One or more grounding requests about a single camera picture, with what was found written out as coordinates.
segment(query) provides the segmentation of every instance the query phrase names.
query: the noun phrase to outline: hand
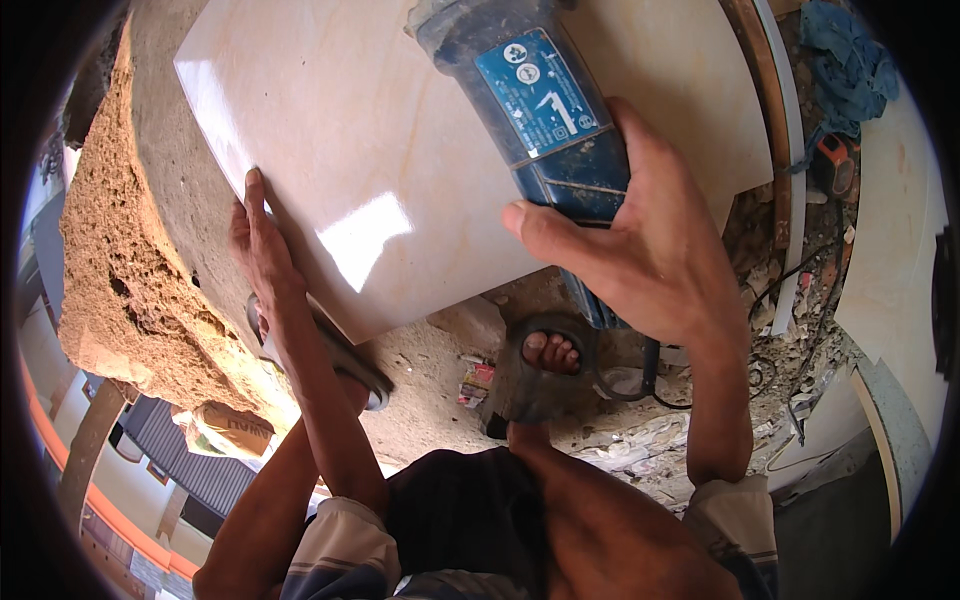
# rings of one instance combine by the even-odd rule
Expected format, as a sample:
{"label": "hand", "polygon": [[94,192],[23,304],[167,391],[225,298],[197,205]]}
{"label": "hand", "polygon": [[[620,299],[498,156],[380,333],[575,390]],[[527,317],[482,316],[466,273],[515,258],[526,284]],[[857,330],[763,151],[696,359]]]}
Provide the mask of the hand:
{"label": "hand", "polygon": [[684,158],[625,100],[610,98],[609,106],[631,167],[611,228],[579,228],[524,201],[504,207],[504,227],[535,258],[579,277],[634,329],[689,348],[719,342],[710,348],[734,348],[745,361],[750,330],[736,278]]}
{"label": "hand", "polygon": [[246,185],[244,202],[233,205],[228,245],[269,320],[277,300],[306,302],[306,284],[294,268],[283,236],[264,210],[259,169],[247,172]]}

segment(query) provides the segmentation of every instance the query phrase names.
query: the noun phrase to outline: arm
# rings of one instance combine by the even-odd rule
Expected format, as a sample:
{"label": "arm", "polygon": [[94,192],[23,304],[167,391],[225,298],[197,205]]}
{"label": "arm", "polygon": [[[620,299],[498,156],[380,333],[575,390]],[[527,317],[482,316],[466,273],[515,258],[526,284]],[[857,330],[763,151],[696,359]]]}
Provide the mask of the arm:
{"label": "arm", "polygon": [[535,258],[577,277],[637,331],[687,348],[694,485],[746,473],[750,329],[736,277],[684,158],[622,99],[610,99],[627,144],[630,185],[610,229],[578,228],[552,208],[508,204],[509,229]]}
{"label": "arm", "polygon": [[333,495],[381,517],[387,507],[387,484],[330,364],[303,277],[263,203],[263,181],[254,169],[244,204],[233,208],[230,252],[260,299],[302,418],[224,521],[194,578],[200,598],[279,595],[318,474]]}

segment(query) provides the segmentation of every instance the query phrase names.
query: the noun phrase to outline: angle grinder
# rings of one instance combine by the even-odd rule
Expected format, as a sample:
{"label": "angle grinder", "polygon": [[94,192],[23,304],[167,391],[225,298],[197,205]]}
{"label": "angle grinder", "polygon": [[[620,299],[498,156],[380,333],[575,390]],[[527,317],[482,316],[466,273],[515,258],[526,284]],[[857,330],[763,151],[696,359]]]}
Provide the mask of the angle grinder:
{"label": "angle grinder", "polygon": [[[626,196],[630,164],[603,96],[560,23],[560,11],[574,8],[576,0],[420,0],[406,32],[460,84],[523,198],[581,227],[609,228]],[[562,275],[590,325],[627,326],[580,279]],[[648,339],[644,346],[645,354],[655,352],[656,365],[660,345]],[[645,358],[649,365],[651,356]],[[656,368],[644,375],[652,393]]]}

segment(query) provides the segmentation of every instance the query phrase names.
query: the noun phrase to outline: cement bag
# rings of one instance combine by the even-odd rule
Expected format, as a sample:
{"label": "cement bag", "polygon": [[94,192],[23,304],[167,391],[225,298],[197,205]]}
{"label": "cement bag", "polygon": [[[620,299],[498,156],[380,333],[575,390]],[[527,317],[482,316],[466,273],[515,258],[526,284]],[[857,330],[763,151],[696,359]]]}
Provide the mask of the cement bag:
{"label": "cement bag", "polygon": [[265,420],[224,404],[208,402],[192,411],[173,407],[170,412],[194,454],[260,458],[274,436],[274,428]]}

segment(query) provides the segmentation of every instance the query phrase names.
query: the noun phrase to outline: sticker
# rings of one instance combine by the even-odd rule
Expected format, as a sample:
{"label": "sticker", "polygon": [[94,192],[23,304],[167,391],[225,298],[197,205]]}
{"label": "sticker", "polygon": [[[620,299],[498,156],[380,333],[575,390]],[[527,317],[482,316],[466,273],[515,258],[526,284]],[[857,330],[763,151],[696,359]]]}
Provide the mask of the sticker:
{"label": "sticker", "polygon": [[474,61],[530,158],[596,132],[596,117],[543,29]]}

